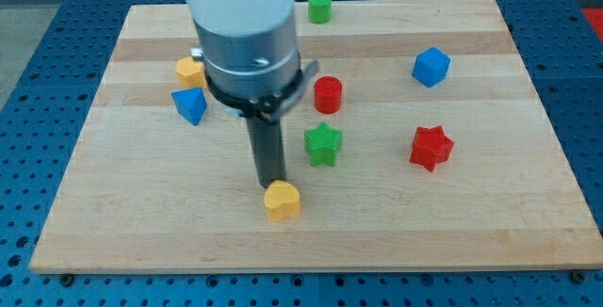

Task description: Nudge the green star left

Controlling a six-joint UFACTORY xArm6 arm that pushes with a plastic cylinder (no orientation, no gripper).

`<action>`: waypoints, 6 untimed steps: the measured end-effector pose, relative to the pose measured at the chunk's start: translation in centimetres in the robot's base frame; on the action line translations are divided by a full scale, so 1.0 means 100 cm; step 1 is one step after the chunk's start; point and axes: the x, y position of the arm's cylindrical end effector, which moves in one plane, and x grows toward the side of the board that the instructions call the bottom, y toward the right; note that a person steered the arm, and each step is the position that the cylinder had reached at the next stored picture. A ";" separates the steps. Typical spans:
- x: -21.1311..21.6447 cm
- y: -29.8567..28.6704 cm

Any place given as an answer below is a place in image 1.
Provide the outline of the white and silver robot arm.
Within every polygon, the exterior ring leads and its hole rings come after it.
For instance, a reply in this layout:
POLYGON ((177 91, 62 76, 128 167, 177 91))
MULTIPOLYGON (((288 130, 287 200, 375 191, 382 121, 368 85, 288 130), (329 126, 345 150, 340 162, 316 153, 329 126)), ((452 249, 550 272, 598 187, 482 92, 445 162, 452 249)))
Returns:
POLYGON ((186 0, 209 90, 245 119, 258 181, 284 180, 280 119, 303 95, 295 0, 186 0))

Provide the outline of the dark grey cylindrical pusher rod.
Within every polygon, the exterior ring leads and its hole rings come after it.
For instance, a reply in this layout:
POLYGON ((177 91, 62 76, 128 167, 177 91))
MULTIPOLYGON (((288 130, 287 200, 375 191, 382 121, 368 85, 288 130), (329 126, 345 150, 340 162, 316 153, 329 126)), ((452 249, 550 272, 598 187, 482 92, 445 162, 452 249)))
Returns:
POLYGON ((285 180, 285 153, 280 122, 252 118, 247 119, 246 124, 260 186, 268 187, 275 180, 285 180))

